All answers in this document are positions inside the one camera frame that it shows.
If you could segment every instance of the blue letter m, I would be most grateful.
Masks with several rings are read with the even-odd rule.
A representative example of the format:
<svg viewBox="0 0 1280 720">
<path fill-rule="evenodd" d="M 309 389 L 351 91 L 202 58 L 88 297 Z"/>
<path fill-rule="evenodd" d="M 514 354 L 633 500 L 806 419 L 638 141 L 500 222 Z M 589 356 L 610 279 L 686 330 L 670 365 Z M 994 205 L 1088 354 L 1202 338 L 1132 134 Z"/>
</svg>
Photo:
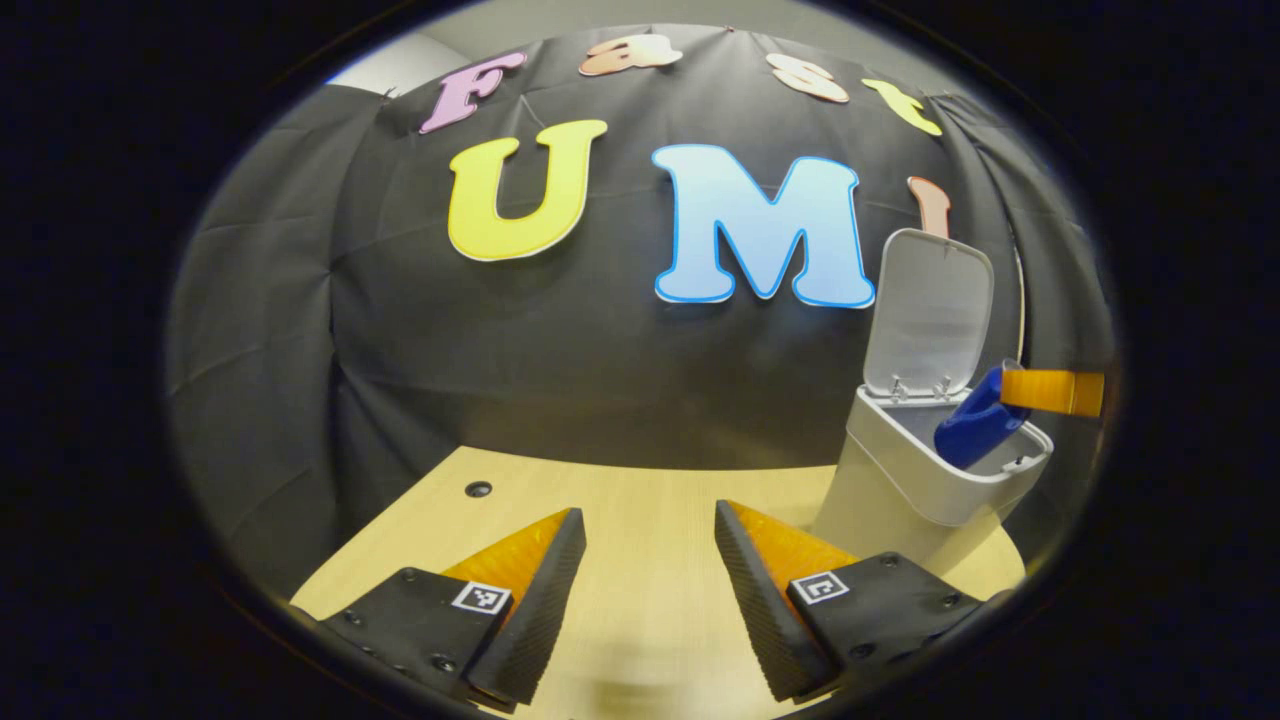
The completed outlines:
<svg viewBox="0 0 1280 720">
<path fill-rule="evenodd" d="M 858 247 L 854 170 L 797 158 L 771 201 L 723 147 L 671 145 L 655 150 L 653 163 L 671 173 L 676 193 L 676 258 L 654 283 L 663 300 L 721 302 L 733 295 L 733 275 L 719 266 L 717 231 L 762 299 L 778 291 L 801 236 L 805 264 L 791 286 L 796 297 L 835 307 L 867 307 L 876 299 Z"/>
</svg>

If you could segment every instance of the yellow letter u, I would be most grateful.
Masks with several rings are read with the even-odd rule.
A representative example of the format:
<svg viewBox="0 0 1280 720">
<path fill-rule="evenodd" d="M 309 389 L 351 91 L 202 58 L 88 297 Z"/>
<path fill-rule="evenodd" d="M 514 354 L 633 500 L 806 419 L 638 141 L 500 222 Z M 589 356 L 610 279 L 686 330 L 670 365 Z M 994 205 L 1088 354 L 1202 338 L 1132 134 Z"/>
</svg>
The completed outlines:
<svg viewBox="0 0 1280 720">
<path fill-rule="evenodd" d="M 526 258 L 563 240 L 586 205 L 591 140 L 608 127 L 602 120 L 573 120 L 538 133 L 538 142 L 549 149 L 547 193 L 536 210 L 516 220 L 498 215 L 498 181 L 503 160 L 520 141 L 503 137 L 458 152 L 449 163 L 457 176 L 449 200 L 453 247 L 472 260 L 493 261 Z"/>
</svg>

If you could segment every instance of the blue object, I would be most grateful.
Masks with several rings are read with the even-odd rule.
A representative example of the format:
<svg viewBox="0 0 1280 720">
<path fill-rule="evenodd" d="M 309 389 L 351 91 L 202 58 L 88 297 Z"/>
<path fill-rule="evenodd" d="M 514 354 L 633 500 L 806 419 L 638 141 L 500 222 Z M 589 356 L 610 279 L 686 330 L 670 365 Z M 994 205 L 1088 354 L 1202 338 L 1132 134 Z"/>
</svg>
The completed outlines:
<svg viewBox="0 0 1280 720">
<path fill-rule="evenodd" d="M 938 456 L 961 470 L 996 450 L 1032 414 L 1025 407 L 1000 402 L 1004 372 L 1005 365 L 987 372 L 956 411 L 933 430 L 933 447 Z"/>
</svg>

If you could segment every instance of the open lid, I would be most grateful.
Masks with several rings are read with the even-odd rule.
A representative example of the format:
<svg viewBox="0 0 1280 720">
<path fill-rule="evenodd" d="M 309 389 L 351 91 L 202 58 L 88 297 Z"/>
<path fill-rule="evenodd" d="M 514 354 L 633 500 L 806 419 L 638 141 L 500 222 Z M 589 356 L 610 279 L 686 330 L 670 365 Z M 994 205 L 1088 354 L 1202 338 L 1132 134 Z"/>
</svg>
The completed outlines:
<svg viewBox="0 0 1280 720">
<path fill-rule="evenodd" d="M 863 361 L 874 395 L 932 396 L 969 384 L 987 340 L 995 272 L 954 240 L 900 229 L 884 242 Z"/>
</svg>

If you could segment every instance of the white trash can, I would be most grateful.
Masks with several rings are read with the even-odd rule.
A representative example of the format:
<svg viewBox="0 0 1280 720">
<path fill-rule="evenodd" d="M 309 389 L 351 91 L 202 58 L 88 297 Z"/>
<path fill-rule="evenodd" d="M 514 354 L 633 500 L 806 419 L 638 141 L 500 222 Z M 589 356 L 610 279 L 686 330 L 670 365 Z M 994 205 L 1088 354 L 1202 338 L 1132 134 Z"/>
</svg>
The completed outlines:
<svg viewBox="0 0 1280 720">
<path fill-rule="evenodd" d="M 864 384 L 813 534 L 859 557 L 899 552 L 941 575 L 1036 484 L 1053 442 L 1030 423 L 968 470 L 933 448 L 933 430 L 979 372 L 993 282 L 991 260 L 952 240 L 901 229 L 886 241 Z"/>
</svg>

